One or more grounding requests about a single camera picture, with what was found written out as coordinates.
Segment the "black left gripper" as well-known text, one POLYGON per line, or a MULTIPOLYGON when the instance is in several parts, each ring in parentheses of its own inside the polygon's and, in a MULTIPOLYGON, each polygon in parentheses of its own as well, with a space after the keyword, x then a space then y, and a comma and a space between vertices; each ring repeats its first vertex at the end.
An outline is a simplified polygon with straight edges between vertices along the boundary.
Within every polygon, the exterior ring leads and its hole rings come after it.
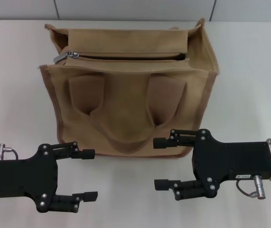
POLYGON ((94 159, 94 149, 79 149, 77 142, 42 144, 28 159, 0 161, 0 198, 28 197, 37 211, 78 212, 79 204, 94 202, 98 192, 56 195, 60 159, 94 159))

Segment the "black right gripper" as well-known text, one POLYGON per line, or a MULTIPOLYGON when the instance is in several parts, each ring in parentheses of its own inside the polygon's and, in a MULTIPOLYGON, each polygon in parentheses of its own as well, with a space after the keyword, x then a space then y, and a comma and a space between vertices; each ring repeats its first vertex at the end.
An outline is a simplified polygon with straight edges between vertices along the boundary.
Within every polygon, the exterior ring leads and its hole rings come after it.
POLYGON ((196 180, 154 180, 155 190, 172 190, 175 200, 214 198, 220 184, 236 180, 237 175, 271 177, 271 152, 266 142, 219 142, 207 129, 171 129, 169 138, 154 138, 154 149, 192 147, 196 180))

